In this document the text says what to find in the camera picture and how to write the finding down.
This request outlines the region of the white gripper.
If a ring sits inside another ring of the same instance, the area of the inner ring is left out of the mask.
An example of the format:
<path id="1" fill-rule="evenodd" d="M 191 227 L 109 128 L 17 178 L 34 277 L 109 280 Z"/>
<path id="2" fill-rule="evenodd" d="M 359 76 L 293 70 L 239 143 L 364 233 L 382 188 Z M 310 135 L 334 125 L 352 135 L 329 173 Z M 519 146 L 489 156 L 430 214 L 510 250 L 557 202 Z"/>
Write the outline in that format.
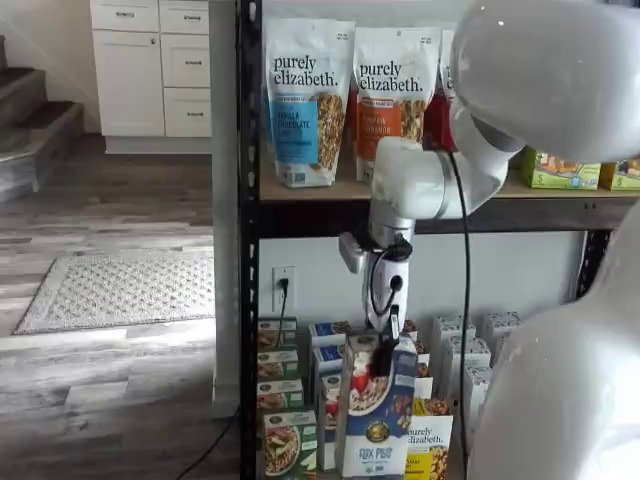
<path id="1" fill-rule="evenodd" d="M 370 327 L 378 332 L 372 356 L 374 377 L 387 377 L 407 315 L 409 256 L 394 250 L 366 254 L 362 304 Z"/>

